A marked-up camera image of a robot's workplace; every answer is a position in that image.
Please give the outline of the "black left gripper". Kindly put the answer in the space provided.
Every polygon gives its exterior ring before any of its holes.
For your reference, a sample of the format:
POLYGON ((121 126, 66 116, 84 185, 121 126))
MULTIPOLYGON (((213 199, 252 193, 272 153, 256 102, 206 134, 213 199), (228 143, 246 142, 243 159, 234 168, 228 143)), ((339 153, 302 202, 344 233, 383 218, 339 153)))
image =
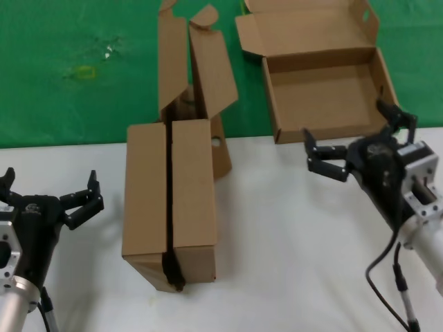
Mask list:
POLYGON ((0 200, 19 212, 13 225, 22 254, 15 274, 42 287, 62 226, 75 230, 104 210, 100 183, 92 170, 87 188, 62 196, 61 205, 55 196, 14 193, 11 190, 14 180, 15 170, 9 167, 0 178, 0 200))

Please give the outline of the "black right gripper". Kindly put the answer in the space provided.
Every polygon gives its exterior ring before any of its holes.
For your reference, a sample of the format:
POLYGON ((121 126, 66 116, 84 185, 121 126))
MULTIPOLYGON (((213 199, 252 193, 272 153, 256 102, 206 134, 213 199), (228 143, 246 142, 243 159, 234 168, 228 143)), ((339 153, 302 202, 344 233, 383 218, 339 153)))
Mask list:
POLYGON ((376 106, 387 122, 382 132, 390 136, 379 133, 359 138, 348 148, 344 145, 318 146, 311 132, 303 129, 307 166, 310 172, 340 182, 347 180, 350 170, 391 230, 398 230, 410 213, 404 212, 401 196, 405 171, 397 150, 402 145, 391 135, 405 128, 408 130, 406 142, 414 142, 417 117, 383 100, 377 100, 376 106), (340 167, 330 160, 344 160, 345 165, 340 167))

